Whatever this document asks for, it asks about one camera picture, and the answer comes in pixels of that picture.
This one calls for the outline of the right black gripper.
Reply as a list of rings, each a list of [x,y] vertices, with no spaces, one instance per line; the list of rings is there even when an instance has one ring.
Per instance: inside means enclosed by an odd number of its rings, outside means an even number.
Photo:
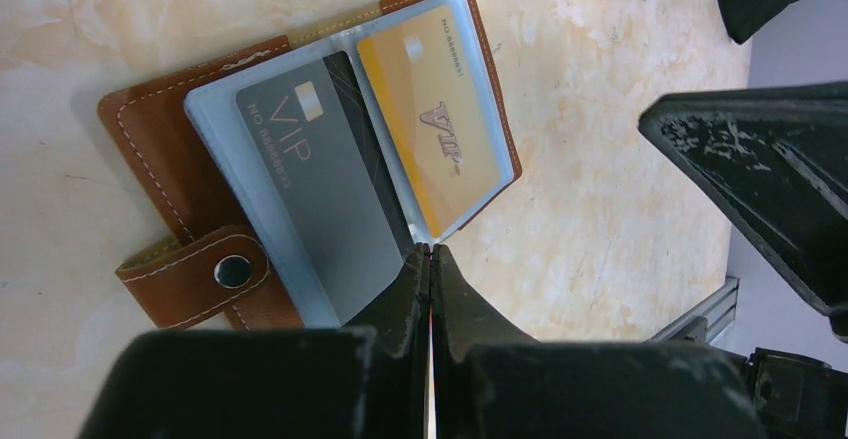
[[[726,351],[740,373],[763,438],[845,438],[847,374],[811,357],[757,348]]]

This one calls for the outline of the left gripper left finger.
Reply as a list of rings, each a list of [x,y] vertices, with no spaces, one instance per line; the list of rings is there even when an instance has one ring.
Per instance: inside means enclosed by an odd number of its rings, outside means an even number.
[[[375,333],[355,413],[359,438],[427,436],[430,261],[430,247],[414,245],[396,278],[348,322]]]

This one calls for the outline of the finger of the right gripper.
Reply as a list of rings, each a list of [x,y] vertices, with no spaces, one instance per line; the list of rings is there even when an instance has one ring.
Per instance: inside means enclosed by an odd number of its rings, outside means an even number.
[[[668,94],[638,130],[846,339],[846,82]]]

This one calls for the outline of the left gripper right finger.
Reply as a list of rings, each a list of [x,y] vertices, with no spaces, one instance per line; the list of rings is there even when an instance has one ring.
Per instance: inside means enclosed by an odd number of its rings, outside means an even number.
[[[434,366],[435,433],[473,436],[473,379],[467,356],[476,347],[535,344],[465,279],[448,246],[430,258],[430,310]]]

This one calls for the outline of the brown leather card holder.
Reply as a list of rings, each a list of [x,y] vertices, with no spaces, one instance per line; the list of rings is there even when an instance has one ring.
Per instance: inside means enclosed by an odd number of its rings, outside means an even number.
[[[381,0],[98,114],[171,231],[116,272],[161,329],[344,325],[522,173],[476,0]]]

